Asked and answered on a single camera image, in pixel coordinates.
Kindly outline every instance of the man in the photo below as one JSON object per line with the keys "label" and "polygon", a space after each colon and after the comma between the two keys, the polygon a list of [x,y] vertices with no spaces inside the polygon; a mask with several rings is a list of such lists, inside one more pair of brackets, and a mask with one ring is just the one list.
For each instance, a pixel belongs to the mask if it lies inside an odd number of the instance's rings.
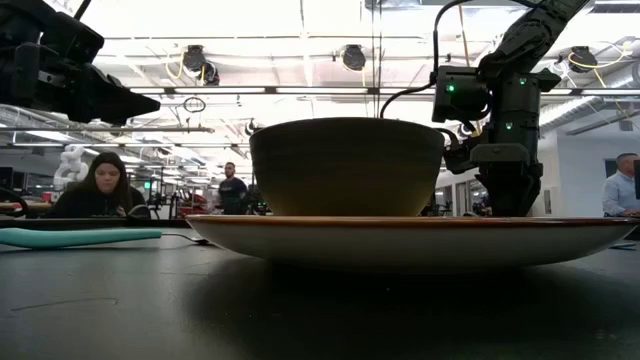
{"label": "man", "polygon": [[640,216],[636,199],[634,160],[637,154],[625,153],[616,158],[618,171],[604,182],[602,210],[605,216]]}
{"label": "man", "polygon": [[220,183],[218,194],[220,194],[220,204],[225,215],[244,215],[245,206],[243,198],[247,193],[247,186],[240,179],[235,177],[236,165],[232,162],[224,166],[226,180]]}

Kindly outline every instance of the saucer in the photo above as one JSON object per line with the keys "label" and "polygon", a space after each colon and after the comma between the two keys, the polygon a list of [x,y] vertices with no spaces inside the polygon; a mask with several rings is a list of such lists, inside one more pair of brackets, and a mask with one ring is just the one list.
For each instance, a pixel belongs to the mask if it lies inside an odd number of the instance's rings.
{"label": "saucer", "polygon": [[372,272],[460,272],[551,264],[628,235],[625,218],[189,216],[221,248],[289,264]]}

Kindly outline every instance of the ceiling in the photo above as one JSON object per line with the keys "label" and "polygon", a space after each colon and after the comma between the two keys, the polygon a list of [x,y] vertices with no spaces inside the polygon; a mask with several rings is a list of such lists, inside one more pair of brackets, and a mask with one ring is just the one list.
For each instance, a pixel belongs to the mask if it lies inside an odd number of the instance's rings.
{"label": "ceiling", "polygon": [[[618,60],[601,70],[604,77],[635,61],[640,51],[640,42],[635,40],[640,37],[639,15],[635,8],[606,13],[608,8],[602,6],[611,1],[592,1],[536,70],[553,65],[559,55],[566,56],[576,45],[589,46],[600,63]],[[72,14],[81,0],[46,2]],[[391,6],[394,2],[384,3]],[[197,86],[197,79],[185,72],[176,75],[186,46],[203,45],[207,59],[219,71],[221,86],[404,88],[425,84],[432,70],[432,24],[445,1],[431,3],[372,13],[362,0],[94,0],[82,21],[106,39],[94,65],[129,87]],[[500,0],[465,5],[467,55],[461,14],[449,10],[439,26],[440,54],[450,55],[452,65],[465,66],[467,60],[477,64],[524,11],[520,5]],[[626,49],[636,52],[623,57],[620,51],[625,41]],[[367,57],[363,72],[350,71],[342,64],[341,52],[348,44],[360,45]],[[592,86],[597,80],[593,72],[565,75],[560,87]],[[180,107],[190,96],[154,97],[163,103],[162,109],[132,119],[130,126],[202,126],[213,132],[125,134],[118,141],[246,144],[245,128],[250,122],[268,126],[303,118],[375,113],[375,99],[364,95],[207,95],[201,96],[206,109],[197,114]],[[389,107],[387,117],[440,126],[430,122],[431,112],[430,101],[400,99]],[[246,149],[240,153],[231,148],[189,151],[215,168],[226,161],[250,166],[249,156],[241,155]]]}

